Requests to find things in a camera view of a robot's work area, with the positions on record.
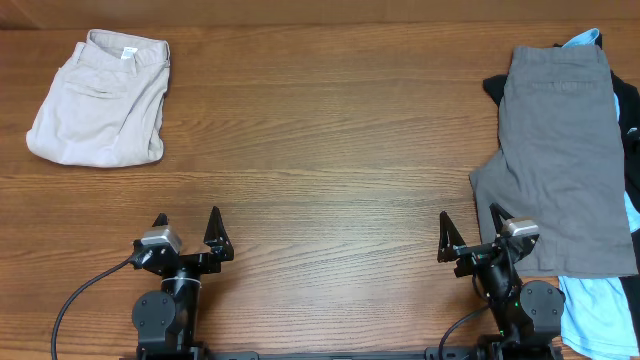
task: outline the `gray cloth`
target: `gray cloth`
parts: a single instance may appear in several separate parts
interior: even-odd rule
[[[597,46],[516,48],[500,103],[498,153],[471,173],[483,242],[492,202],[540,226],[520,275],[636,274],[611,74]]]

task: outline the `clothing tag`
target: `clothing tag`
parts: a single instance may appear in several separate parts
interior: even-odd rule
[[[138,48],[131,48],[131,47],[125,46],[124,50],[122,51],[122,55],[120,56],[120,60],[131,59],[131,57],[133,56],[133,54],[136,53],[136,51],[138,51]]]

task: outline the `black fabric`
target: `black fabric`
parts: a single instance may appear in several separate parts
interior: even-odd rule
[[[602,34],[596,39],[596,45],[602,48]],[[498,106],[504,96],[506,83],[507,75],[496,75],[482,82],[484,91]],[[633,206],[640,212],[640,94],[635,86],[622,81],[613,71],[611,83],[620,106],[619,126],[625,154],[625,190]],[[631,238],[636,264],[640,269],[640,230],[631,234]],[[640,345],[640,275],[622,277],[620,282],[627,296],[633,327]]]

